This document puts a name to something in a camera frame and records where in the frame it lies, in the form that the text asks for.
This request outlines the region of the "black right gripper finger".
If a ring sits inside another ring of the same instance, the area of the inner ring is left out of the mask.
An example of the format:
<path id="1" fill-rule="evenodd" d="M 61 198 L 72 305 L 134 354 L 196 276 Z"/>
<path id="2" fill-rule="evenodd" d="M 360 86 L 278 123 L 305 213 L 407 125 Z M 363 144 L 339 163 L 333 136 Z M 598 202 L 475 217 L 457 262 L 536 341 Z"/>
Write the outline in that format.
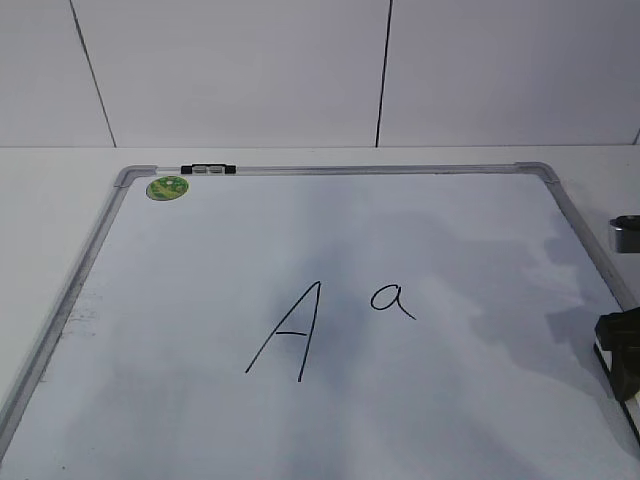
<path id="1" fill-rule="evenodd" d="M 631 400 L 639 393 L 639 308 L 602 315 L 594 330 L 601 349 L 611 354 L 609 382 L 615 398 Z"/>

